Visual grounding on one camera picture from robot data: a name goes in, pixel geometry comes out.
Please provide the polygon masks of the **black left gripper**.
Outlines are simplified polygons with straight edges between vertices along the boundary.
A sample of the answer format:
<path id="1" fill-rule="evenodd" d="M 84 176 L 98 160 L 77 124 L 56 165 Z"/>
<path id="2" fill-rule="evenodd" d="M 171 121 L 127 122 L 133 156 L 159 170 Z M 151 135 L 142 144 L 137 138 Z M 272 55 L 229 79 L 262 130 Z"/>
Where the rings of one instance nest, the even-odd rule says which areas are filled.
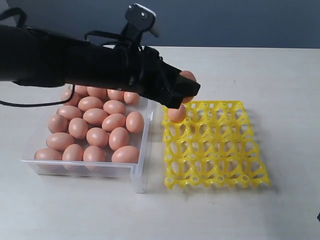
<path id="1" fill-rule="evenodd" d="M 124 86 L 126 92 L 137 93 L 171 109 L 180 107 L 180 95 L 183 99 L 194 97 L 201 87 L 197 81 L 180 74 L 172 84 L 163 58 L 156 49 L 148 46 L 127 52 L 125 75 L 128 77 Z"/>

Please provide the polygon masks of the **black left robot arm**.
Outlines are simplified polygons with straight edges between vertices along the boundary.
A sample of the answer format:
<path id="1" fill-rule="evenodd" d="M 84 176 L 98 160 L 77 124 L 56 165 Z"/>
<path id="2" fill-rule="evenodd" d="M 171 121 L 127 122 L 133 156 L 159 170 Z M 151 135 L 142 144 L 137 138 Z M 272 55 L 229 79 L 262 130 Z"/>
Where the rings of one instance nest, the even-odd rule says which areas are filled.
<path id="1" fill-rule="evenodd" d="M 200 84 L 165 63 L 159 52 L 141 46 L 144 33 L 154 36 L 156 14 L 134 3 L 125 13 L 121 33 L 89 31 L 78 40 L 26 25 L 18 7 L 1 13 L 2 20 L 18 16 L 16 26 L 0 27 L 0 79 L 19 86 L 73 86 L 133 92 L 177 109 L 198 94 Z"/>

